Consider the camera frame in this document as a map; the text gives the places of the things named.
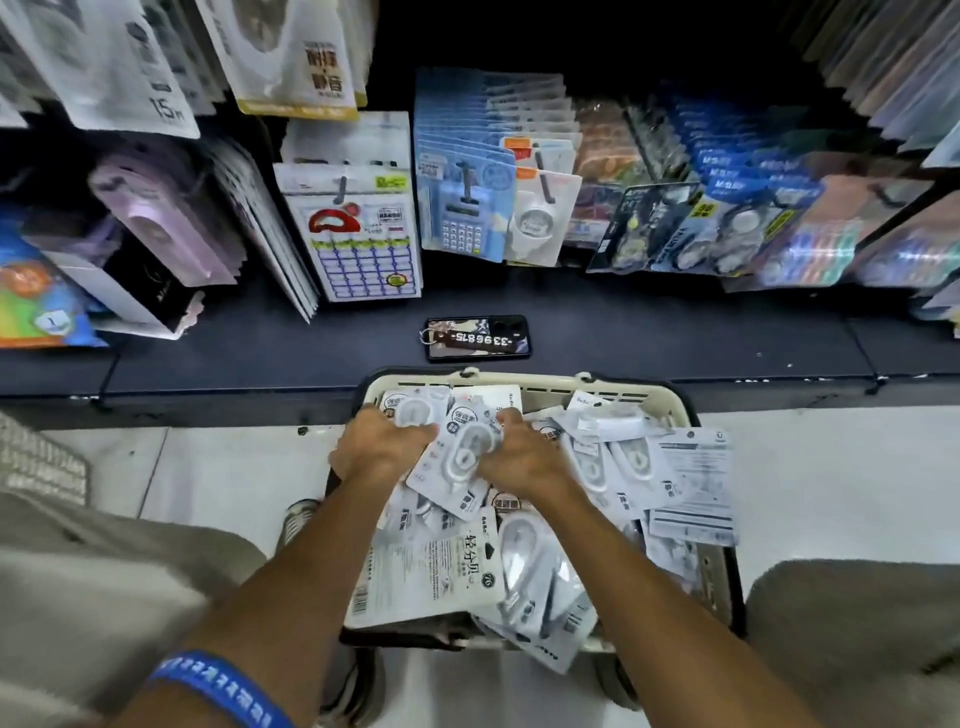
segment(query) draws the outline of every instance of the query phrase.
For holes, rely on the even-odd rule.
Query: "floor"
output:
[[[732,499],[745,590],[776,563],[960,563],[960,407],[703,415],[735,446]],[[47,434],[93,465],[110,513],[234,531],[272,554],[287,505],[324,490],[341,428],[73,430]],[[587,661],[555,675],[520,653],[388,650],[383,728],[643,726]]]

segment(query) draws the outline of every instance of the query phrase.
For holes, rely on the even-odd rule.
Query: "forearm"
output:
[[[226,659],[298,726],[312,725],[327,662],[395,480],[367,470],[344,482],[293,543],[208,614],[182,647]],[[189,693],[175,683],[150,685],[115,728],[233,725]]]
[[[579,488],[535,504],[583,580],[655,728],[819,726],[746,644],[637,553]]]

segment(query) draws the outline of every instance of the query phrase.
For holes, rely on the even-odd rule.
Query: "blue wristband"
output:
[[[202,693],[247,728],[296,728],[253,680],[215,655],[181,652],[160,663],[150,679],[173,680]]]

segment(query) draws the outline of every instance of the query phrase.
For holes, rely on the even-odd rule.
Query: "calculator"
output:
[[[490,192],[474,188],[461,195],[458,182],[444,182],[441,188],[440,245],[445,251],[482,255],[490,206]]]

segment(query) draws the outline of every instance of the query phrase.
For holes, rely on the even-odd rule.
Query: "white plastic basket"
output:
[[[0,485],[88,505],[88,474],[83,459],[0,412]]]
[[[482,384],[516,384],[520,387],[524,412],[533,412],[557,404],[566,405],[580,389],[611,401],[630,401],[649,414],[665,418],[677,427],[699,425],[693,408],[684,397],[666,382],[610,381],[581,372],[576,376],[526,375],[507,372],[483,372],[476,367],[449,370],[393,370],[373,374],[358,391],[357,408],[362,404],[379,404],[384,392],[398,387],[419,387],[426,384],[447,384],[451,387]],[[710,612],[734,632],[743,630],[743,596],[733,549],[698,544],[701,583],[693,593]],[[376,627],[378,633],[392,632],[405,636],[428,635],[454,647],[502,649],[505,643],[489,635],[479,634],[469,619],[447,616],[416,622]],[[584,645],[587,652],[613,652],[603,639],[599,625],[594,636]]]

